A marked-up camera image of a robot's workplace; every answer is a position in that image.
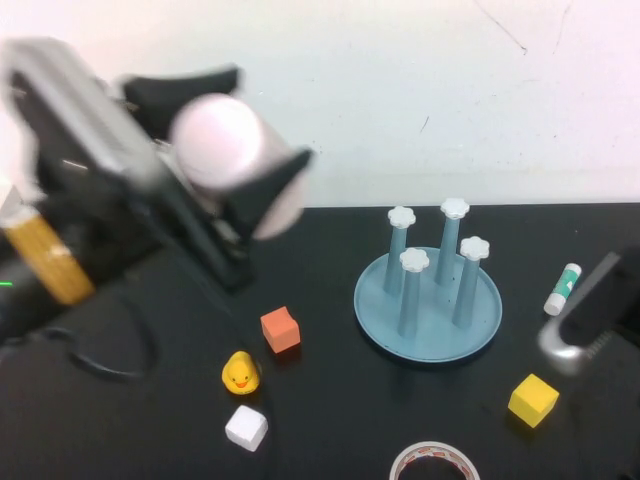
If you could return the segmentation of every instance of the rubber duck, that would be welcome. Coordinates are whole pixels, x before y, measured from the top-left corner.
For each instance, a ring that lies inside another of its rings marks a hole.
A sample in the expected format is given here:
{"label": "rubber duck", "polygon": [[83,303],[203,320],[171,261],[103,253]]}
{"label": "rubber duck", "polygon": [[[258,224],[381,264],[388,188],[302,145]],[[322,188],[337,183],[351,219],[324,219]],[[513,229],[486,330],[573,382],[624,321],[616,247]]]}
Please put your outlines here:
{"label": "rubber duck", "polygon": [[231,355],[222,369],[222,383],[235,395],[247,395],[258,388],[258,370],[247,352],[239,351]]}

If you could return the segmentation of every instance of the tape roll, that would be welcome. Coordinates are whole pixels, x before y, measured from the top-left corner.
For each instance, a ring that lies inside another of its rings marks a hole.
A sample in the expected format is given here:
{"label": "tape roll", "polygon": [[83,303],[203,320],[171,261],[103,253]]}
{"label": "tape roll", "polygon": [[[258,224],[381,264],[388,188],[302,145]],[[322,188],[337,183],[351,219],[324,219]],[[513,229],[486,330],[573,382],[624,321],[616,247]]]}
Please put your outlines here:
{"label": "tape roll", "polygon": [[404,467],[421,457],[442,458],[453,463],[467,480],[480,480],[476,467],[461,451],[440,442],[420,442],[405,448],[393,462],[389,480],[398,480]]}

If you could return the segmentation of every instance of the black table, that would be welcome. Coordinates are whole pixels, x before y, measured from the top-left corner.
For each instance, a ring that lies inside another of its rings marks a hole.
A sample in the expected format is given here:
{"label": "black table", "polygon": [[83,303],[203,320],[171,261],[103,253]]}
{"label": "black table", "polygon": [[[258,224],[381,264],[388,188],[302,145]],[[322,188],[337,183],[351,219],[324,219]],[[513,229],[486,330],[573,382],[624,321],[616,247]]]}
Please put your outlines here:
{"label": "black table", "polygon": [[[460,449],[483,480],[616,478],[640,439],[640,353],[614,338],[585,375],[568,379],[535,339],[566,263],[587,274],[608,251],[640,242],[640,205],[474,207],[461,238],[491,242],[483,267],[502,294],[502,325],[473,361],[439,368],[389,358],[357,326],[353,289],[388,248],[386,210],[309,210],[257,246],[259,280],[227,301],[232,317],[172,252],[134,269],[127,288],[158,338],[159,368],[139,384],[105,383],[72,367],[64,345],[45,341],[5,359],[0,478],[386,479],[396,455],[423,440]],[[442,215],[415,211],[408,244],[437,246]],[[131,364],[140,349],[115,288],[59,321],[82,332],[87,352]],[[259,316],[282,305],[300,324],[302,348],[277,361]],[[251,398],[228,394],[220,381],[240,348],[264,371],[265,388]],[[535,431],[507,414],[529,373],[561,392]],[[241,402],[270,421],[255,454],[224,434]]]}

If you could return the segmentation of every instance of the toy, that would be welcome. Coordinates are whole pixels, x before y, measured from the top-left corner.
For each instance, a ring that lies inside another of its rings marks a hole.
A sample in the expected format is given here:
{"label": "toy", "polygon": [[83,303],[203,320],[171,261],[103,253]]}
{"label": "toy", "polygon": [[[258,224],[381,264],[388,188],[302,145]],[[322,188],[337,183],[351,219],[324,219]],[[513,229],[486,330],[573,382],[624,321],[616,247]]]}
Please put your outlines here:
{"label": "toy", "polygon": [[489,256],[489,242],[480,237],[465,238],[460,244],[460,253],[466,260],[462,269],[456,307],[453,310],[453,324],[460,328],[469,328],[478,285],[480,260]]}
{"label": "toy", "polygon": [[279,308],[260,317],[262,333],[275,353],[300,343],[300,327],[291,318],[287,307]]}
{"label": "toy", "polygon": [[227,438],[242,448],[255,452],[267,434],[269,424],[260,412],[240,405],[235,411],[224,431]]}
{"label": "toy", "polygon": [[396,207],[387,214],[393,227],[391,233],[391,247],[387,259],[387,271],[384,276],[384,291],[397,295],[402,285],[402,272],[400,271],[400,254],[407,247],[407,229],[416,223],[413,210],[405,207]]}
{"label": "toy", "polygon": [[511,394],[509,410],[533,428],[553,409],[559,396],[556,390],[531,374]]}
{"label": "toy", "polygon": [[400,306],[398,333],[403,337],[415,337],[418,328],[420,273],[429,266],[429,257],[424,250],[407,248],[400,254],[400,263],[405,271],[405,286]]}
{"label": "toy", "polygon": [[447,198],[440,206],[445,214],[442,243],[440,244],[440,256],[438,257],[438,269],[436,271],[436,283],[448,286],[453,281],[453,263],[458,246],[458,231],[460,219],[469,212],[469,204],[461,198]]}
{"label": "toy", "polygon": [[236,395],[254,392],[260,385],[258,370],[247,352],[234,353],[222,369],[222,382]]}
{"label": "toy", "polygon": [[469,205],[450,198],[440,210],[445,215],[441,248],[404,252],[407,230],[416,217],[406,207],[389,211],[389,254],[362,272],[354,292],[364,333],[394,355],[426,363],[477,352],[493,338],[502,319],[500,293],[479,263],[489,256],[489,242],[464,239],[462,256],[456,255],[460,220]]}

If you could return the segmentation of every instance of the yellow cube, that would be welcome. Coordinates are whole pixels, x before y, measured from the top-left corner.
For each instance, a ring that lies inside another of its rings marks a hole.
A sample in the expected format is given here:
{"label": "yellow cube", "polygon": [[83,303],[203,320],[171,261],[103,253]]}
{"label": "yellow cube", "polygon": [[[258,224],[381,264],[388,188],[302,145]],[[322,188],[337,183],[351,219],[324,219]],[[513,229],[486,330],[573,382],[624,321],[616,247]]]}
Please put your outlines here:
{"label": "yellow cube", "polygon": [[511,394],[509,410],[535,427],[555,406],[559,396],[553,388],[531,374]]}

